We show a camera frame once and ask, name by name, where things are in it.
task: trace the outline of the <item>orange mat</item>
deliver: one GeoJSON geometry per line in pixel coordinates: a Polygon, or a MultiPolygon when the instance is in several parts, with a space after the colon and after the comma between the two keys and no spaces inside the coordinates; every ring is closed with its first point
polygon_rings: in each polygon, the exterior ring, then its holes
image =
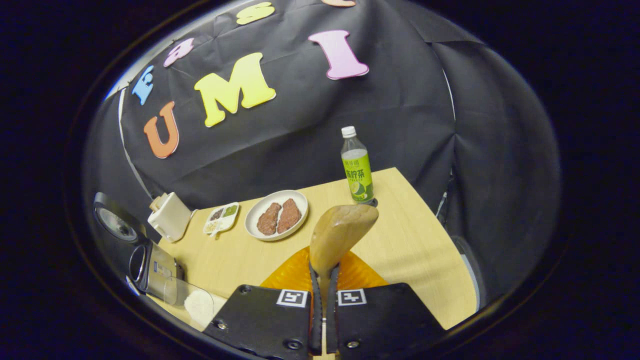
{"type": "MultiPolygon", "coordinates": [[[[351,251],[340,260],[338,290],[373,288],[389,285],[375,270],[351,251]]],[[[293,254],[260,286],[272,289],[309,291],[313,294],[309,274],[309,247],[293,254]]]]}

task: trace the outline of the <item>wooden table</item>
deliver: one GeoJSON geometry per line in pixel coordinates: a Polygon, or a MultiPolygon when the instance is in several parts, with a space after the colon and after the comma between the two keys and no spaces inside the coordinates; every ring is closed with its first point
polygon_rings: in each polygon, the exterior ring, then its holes
{"type": "MultiPolygon", "coordinates": [[[[476,311],[476,293],[455,245],[396,168],[372,176],[380,217],[352,251],[389,283],[408,283],[444,329],[460,323],[476,311]]],[[[298,231],[283,240],[265,242],[247,233],[246,214],[260,200],[253,199],[240,202],[236,224],[217,240],[202,232],[209,208],[195,212],[180,241],[161,240],[159,246],[183,265],[187,282],[229,298],[241,284],[259,285],[308,246],[327,209],[354,203],[346,179],[299,191],[308,199],[309,214],[298,231]]]]}

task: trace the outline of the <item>lime illustration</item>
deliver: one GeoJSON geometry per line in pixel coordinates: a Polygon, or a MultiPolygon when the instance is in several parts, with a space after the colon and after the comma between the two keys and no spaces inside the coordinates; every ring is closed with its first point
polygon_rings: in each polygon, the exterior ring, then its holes
{"type": "Polygon", "coordinates": [[[363,194],[367,190],[358,181],[354,181],[353,183],[351,183],[351,185],[349,185],[349,187],[351,188],[351,193],[356,196],[363,194]]]}

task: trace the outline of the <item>steak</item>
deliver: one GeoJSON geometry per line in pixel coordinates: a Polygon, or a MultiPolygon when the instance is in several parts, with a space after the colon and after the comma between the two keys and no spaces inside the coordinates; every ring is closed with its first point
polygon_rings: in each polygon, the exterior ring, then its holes
{"type": "Polygon", "coordinates": [[[289,199],[282,204],[282,214],[278,223],[278,234],[282,234],[289,230],[296,222],[300,220],[300,210],[296,206],[293,199],[289,199]]]}
{"type": "Polygon", "coordinates": [[[277,202],[272,202],[267,211],[258,219],[258,230],[265,235],[273,235],[278,224],[278,212],[282,207],[277,202]]]}

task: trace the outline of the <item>white bottle cap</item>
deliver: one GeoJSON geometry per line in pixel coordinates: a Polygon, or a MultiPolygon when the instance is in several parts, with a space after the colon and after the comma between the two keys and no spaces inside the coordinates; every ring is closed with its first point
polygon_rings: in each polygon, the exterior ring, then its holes
{"type": "Polygon", "coordinates": [[[342,128],[342,137],[347,139],[347,138],[352,138],[356,136],[356,128],[353,126],[346,126],[342,128]]]}

